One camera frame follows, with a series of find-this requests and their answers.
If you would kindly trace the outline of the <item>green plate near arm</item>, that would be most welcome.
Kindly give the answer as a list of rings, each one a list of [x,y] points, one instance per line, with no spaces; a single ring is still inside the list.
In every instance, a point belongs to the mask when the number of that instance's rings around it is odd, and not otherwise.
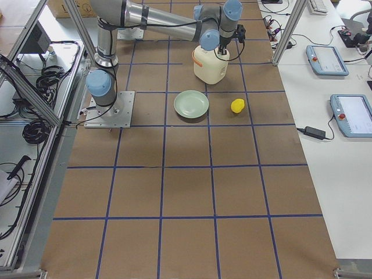
[[[174,109],[182,117],[196,119],[208,111],[209,100],[204,93],[186,90],[175,97]]]

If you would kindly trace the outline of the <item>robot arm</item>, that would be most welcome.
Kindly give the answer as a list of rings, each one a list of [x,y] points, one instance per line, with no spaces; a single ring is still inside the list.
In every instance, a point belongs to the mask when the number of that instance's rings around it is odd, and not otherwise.
[[[131,1],[91,1],[97,15],[98,40],[95,62],[101,69],[116,67],[118,40],[140,40],[144,31],[152,31],[196,42],[192,52],[195,75],[206,84],[216,84],[226,75],[232,60],[227,45],[245,40],[239,24],[240,1],[226,1],[222,6],[198,5],[192,18],[176,15]]]

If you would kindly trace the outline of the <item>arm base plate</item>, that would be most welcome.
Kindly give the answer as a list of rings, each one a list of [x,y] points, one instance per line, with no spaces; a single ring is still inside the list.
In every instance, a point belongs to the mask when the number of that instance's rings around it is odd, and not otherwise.
[[[96,106],[91,97],[90,106],[95,106],[87,113],[87,121],[83,123],[85,128],[130,128],[133,115],[135,92],[120,91],[115,104],[108,112],[102,115],[107,109]]]

